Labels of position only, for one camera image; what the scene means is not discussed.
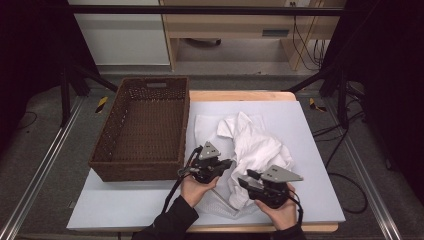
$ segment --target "wire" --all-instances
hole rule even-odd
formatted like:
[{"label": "wire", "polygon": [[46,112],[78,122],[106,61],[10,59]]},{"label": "wire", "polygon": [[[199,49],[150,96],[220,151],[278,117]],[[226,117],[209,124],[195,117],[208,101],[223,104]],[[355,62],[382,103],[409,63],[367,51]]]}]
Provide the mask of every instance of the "wire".
[{"label": "wire", "polygon": [[302,208],[302,205],[300,204],[300,198],[297,195],[297,193],[295,193],[294,191],[290,190],[290,192],[292,192],[296,196],[296,198],[297,198],[297,200],[296,200],[295,198],[293,198],[292,196],[290,196],[290,194],[287,195],[288,199],[292,200],[299,207],[299,209],[297,210],[299,212],[299,217],[297,219],[297,224],[302,225],[302,222],[303,222],[303,208]]},{"label": "wire", "polygon": [[19,127],[19,128],[16,128],[16,130],[22,130],[22,129],[24,129],[24,128],[27,128],[27,127],[29,127],[29,126],[31,126],[32,124],[34,124],[35,123],[35,121],[37,120],[37,118],[38,118],[38,115],[35,113],[35,112],[25,112],[25,113],[31,113],[31,114],[33,114],[34,115],[34,119],[29,123],[29,124],[27,124],[27,125],[25,125],[25,126],[22,126],[22,127]]},{"label": "wire", "polygon": [[340,137],[342,137],[342,136],[343,136],[343,135],[336,136],[336,137],[329,138],[329,139],[320,139],[320,140],[315,140],[315,142],[331,142],[331,141],[334,141],[334,140],[336,140],[337,138],[340,138]]},{"label": "wire", "polygon": [[[353,102],[358,102],[358,99],[353,99],[350,102],[348,102],[346,104],[346,108],[350,104],[352,104]],[[348,118],[348,123],[351,123],[351,122],[355,121],[357,118],[359,118],[360,116],[363,116],[363,115],[364,115],[364,111],[359,111],[358,113],[356,113],[353,116],[351,116],[350,118]],[[324,128],[324,129],[315,131],[314,133],[316,133],[316,134],[314,135],[314,138],[317,137],[317,136],[321,136],[323,134],[326,134],[326,133],[328,133],[328,132],[330,132],[330,131],[332,131],[332,130],[340,127],[340,126],[341,126],[341,124],[337,124],[337,125],[335,125],[333,127],[328,127],[328,128]],[[347,125],[346,131],[341,136],[337,136],[337,137],[334,137],[333,139],[331,139],[331,140],[334,140],[334,139],[337,139],[337,138],[340,138],[341,137],[340,141],[337,143],[336,147],[333,149],[333,152],[331,153],[330,157],[328,158],[327,162],[325,163],[325,169],[328,169],[328,166],[330,165],[331,160],[333,159],[335,153],[337,152],[337,150],[339,149],[339,147],[342,144],[343,140],[347,136],[348,131],[349,131],[349,124]],[[351,210],[351,209],[348,209],[348,208],[345,208],[345,207],[342,207],[342,209],[344,211],[348,212],[348,213],[351,213],[351,214],[361,214],[361,213],[364,213],[367,210],[367,208],[368,208],[368,198],[367,198],[367,195],[366,195],[365,191],[362,189],[362,187],[358,183],[356,183],[353,179],[351,179],[351,178],[349,178],[347,176],[344,176],[344,175],[339,174],[339,173],[329,172],[329,171],[327,171],[327,173],[328,173],[329,176],[336,176],[336,177],[343,178],[343,179],[347,180],[348,182],[352,183],[353,185],[355,185],[355,187],[359,189],[359,191],[361,192],[361,194],[362,194],[362,196],[364,198],[364,206],[361,209],[359,209],[359,210]]]},{"label": "wire", "polygon": [[329,176],[341,177],[341,178],[349,181],[350,183],[352,183],[353,185],[355,185],[359,189],[359,191],[361,192],[362,196],[364,197],[364,200],[365,200],[364,201],[364,206],[360,210],[350,210],[350,209],[347,209],[347,208],[342,207],[343,210],[345,210],[348,213],[352,213],[352,214],[361,214],[361,213],[365,212],[365,210],[367,210],[367,208],[368,208],[368,198],[367,198],[367,195],[365,194],[365,191],[362,189],[362,187],[358,183],[356,183],[351,178],[348,178],[348,177],[346,177],[346,176],[344,176],[342,174],[339,174],[339,173],[328,172],[328,175]]},{"label": "wire", "polygon": [[295,43],[295,41],[294,41],[294,35],[295,35],[295,33],[297,32],[297,34],[299,35],[300,39],[302,40],[303,46],[305,47],[306,52],[308,53],[309,58],[312,60],[311,55],[309,54],[308,48],[307,48],[307,46],[306,46],[305,42],[303,41],[303,38],[302,38],[302,36],[300,35],[299,30],[297,29],[296,16],[293,16],[293,31],[294,31],[294,32],[293,32],[293,38],[292,38],[293,46],[294,46],[294,49],[296,50],[297,54],[299,54],[300,60],[302,61],[303,65],[305,66],[305,68],[306,68],[306,69],[311,70],[311,71],[317,71],[317,70],[319,70],[319,69],[311,69],[311,68],[309,68],[308,66],[306,66],[306,63],[305,63],[305,61],[303,60],[302,54],[300,54],[299,50],[298,50],[298,49],[297,49],[297,47],[296,47],[296,43]]},{"label": "wire", "polygon": [[318,49],[318,39],[315,40],[314,44],[314,61],[318,64],[318,67],[321,69],[322,63],[324,62],[324,52],[325,52],[325,40],[321,40],[321,50]]},{"label": "wire", "polygon": [[325,169],[328,168],[328,166],[330,165],[331,160],[333,159],[333,156],[336,154],[337,149],[340,147],[340,145],[342,144],[344,138],[347,135],[349,128],[346,129],[346,131],[343,133],[342,138],[340,139],[340,141],[337,143],[336,147],[334,148],[333,152],[331,153],[330,157],[328,158],[327,162],[325,163]]},{"label": "wire", "polygon": [[[187,163],[186,163],[185,168],[187,168],[188,166],[191,165],[191,161],[193,159],[194,154],[195,153],[199,153],[202,149],[203,148],[200,146],[200,147],[197,147],[197,148],[195,148],[193,150],[193,152],[191,153],[189,159],[187,160]],[[172,186],[171,191],[169,191],[169,194],[168,194],[168,196],[165,199],[165,203],[164,203],[163,208],[162,208],[162,213],[165,213],[166,212],[166,209],[168,209],[169,202],[171,201],[172,196],[174,196],[175,191],[180,186],[180,184],[183,181],[183,179],[186,178],[187,176],[190,176],[190,175],[191,174],[186,174],[186,175],[183,175],[183,176],[178,176],[177,181],[174,183],[174,186]]]}]

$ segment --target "sleeve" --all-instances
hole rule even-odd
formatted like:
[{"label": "sleeve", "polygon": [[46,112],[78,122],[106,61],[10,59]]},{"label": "sleeve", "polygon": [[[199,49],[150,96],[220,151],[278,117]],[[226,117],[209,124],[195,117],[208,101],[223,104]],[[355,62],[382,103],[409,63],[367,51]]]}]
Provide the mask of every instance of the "sleeve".
[{"label": "sleeve", "polygon": [[305,234],[299,224],[285,230],[278,230],[272,234],[274,240],[306,240]]},{"label": "sleeve", "polygon": [[153,224],[133,235],[132,240],[184,239],[187,229],[199,218],[183,197],[175,199],[169,211],[156,217]]}]

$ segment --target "crumpled white cloth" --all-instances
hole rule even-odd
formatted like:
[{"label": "crumpled white cloth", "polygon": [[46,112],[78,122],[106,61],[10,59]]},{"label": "crumpled white cloth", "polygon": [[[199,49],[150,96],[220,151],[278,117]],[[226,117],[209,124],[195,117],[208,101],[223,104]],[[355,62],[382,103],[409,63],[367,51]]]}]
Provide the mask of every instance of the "crumpled white cloth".
[{"label": "crumpled white cloth", "polygon": [[229,202],[236,209],[253,202],[249,199],[247,190],[238,183],[238,177],[246,175],[247,169],[264,172],[275,164],[291,170],[294,165],[288,148],[271,133],[266,132],[263,124],[255,125],[243,112],[221,120],[217,135],[231,138],[234,143],[233,160],[237,165],[228,179],[228,186],[231,191]]}]

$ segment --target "metal rail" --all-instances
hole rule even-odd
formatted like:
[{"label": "metal rail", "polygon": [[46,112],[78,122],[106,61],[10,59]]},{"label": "metal rail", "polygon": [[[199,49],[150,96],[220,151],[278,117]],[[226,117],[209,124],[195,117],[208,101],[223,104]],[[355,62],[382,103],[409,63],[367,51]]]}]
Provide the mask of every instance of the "metal rail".
[{"label": "metal rail", "polygon": [[71,111],[73,114],[71,115],[68,123],[64,127],[60,128],[55,139],[50,145],[49,150],[44,156],[43,161],[40,163],[37,172],[34,174],[34,177],[28,185],[24,195],[22,196],[21,200],[19,201],[4,227],[1,229],[1,240],[13,240],[18,234],[18,231],[24,222],[29,210],[31,209],[31,206],[34,203],[41,187],[43,186],[44,180],[46,179],[51,167],[53,166],[53,163],[55,162],[63,143],[65,142],[72,126],[74,125],[75,119],[81,110],[83,102],[84,97],[77,97],[77,101],[74,103]]},{"label": "metal rail", "polygon": [[45,11],[82,14],[195,14],[195,15],[287,15],[344,16],[364,13],[364,10],[310,7],[244,7],[244,6],[127,6],[69,5],[44,6]]},{"label": "metal rail", "polygon": [[[324,99],[324,101],[325,105],[328,106],[329,112],[333,117],[334,121],[338,122],[335,106],[331,101],[327,99]],[[364,192],[368,197],[370,207],[374,212],[374,216],[377,219],[377,223],[380,226],[384,237],[387,240],[401,240],[402,237],[400,235],[400,232],[397,229],[396,224],[393,221],[393,218],[391,217],[390,212],[386,207],[386,204],[384,203],[376,186],[374,185],[374,182],[368,174],[368,171],[362,163],[362,160],[358,152],[356,151],[352,139],[349,137],[349,133],[347,134],[345,139],[345,147],[346,153],[348,154],[349,159],[351,160],[352,167],[355,170],[356,176],[360,180],[362,187],[364,188]]]}]

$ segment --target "white table surface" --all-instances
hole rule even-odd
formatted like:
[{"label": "white table surface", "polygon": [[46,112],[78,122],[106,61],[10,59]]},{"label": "white table surface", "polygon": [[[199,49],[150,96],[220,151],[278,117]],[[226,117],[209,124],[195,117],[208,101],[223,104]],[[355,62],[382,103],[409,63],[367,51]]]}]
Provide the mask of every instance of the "white table surface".
[{"label": "white table surface", "polygon": [[[261,115],[265,129],[278,137],[295,161],[293,172],[304,181],[293,186],[304,209],[304,223],[345,221],[343,211],[326,173],[322,159],[297,101],[191,102],[187,128],[186,160],[196,146],[196,115],[232,115],[238,112]],[[160,214],[174,181],[102,182],[91,170],[69,220],[77,231],[135,231],[150,225]],[[270,219],[260,210],[239,219],[199,213],[193,226],[264,225]]]}]

